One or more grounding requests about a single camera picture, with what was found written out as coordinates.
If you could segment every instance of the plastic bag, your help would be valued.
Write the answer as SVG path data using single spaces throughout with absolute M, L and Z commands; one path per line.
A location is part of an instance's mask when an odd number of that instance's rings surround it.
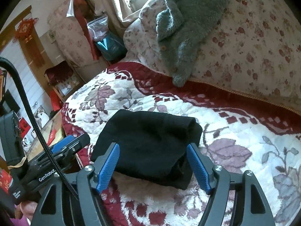
M 67 11 L 66 17 L 74 17 L 73 0 L 70 0 L 70 3 L 69 3 L 69 9 L 68 9 L 68 11 Z
M 102 41 L 109 33 L 108 16 L 104 14 L 100 18 L 89 22 L 87 27 L 93 41 Z
M 127 49 L 123 40 L 109 32 L 106 38 L 95 43 L 96 47 L 101 51 L 103 57 L 108 61 L 125 57 Z

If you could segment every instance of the black folded cloth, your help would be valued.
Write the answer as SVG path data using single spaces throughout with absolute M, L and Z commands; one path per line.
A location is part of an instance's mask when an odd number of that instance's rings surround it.
M 120 157 L 115 171 L 187 189 L 192 170 L 186 158 L 186 147 L 190 143 L 198 145 L 202 131 L 192 117 L 119 110 L 100 133 L 91 161 L 116 142 L 120 146 Z

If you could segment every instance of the photo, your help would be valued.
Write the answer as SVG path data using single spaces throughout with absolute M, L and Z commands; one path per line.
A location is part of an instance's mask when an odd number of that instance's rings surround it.
M 55 39 L 55 32 L 53 32 L 52 30 L 47 31 L 47 36 L 48 36 L 51 44 L 56 41 L 56 39 Z
M 31 136 L 33 137 L 33 139 L 35 139 L 37 137 L 37 134 L 36 134 L 35 130 L 32 130 Z
M 40 129 L 42 129 L 45 126 L 45 124 L 49 121 L 49 116 L 45 113 L 45 110 L 41 105 L 35 111 L 34 117 Z
M 29 135 L 26 135 L 26 136 L 24 137 L 24 139 L 22 140 L 22 146 L 23 146 L 23 149 L 24 149 L 24 151 L 25 151 L 26 153 L 27 153 L 28 150 L 30 149 L 31 144 L 32 144 L 31 137 L 29 137 Z

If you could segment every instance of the curtain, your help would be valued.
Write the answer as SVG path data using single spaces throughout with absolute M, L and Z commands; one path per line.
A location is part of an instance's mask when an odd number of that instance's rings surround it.
M 101 1 L 116 32 L 122 38 L 126 28 L 138 18 L 140 10 L 133 12 L 128 0 L 94 0 L 96 8 L 99 1 Z

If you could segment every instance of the black monitor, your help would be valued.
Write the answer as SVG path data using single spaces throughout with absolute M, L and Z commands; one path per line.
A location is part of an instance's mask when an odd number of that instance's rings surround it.
M 10 91 L 7 90 L 0 102 L 0 114 L 5 115 L 10 111 L 14 111 L 16 114 L 19 113 L 20 107 L 15 101 L 14 97 L 11 95 Z

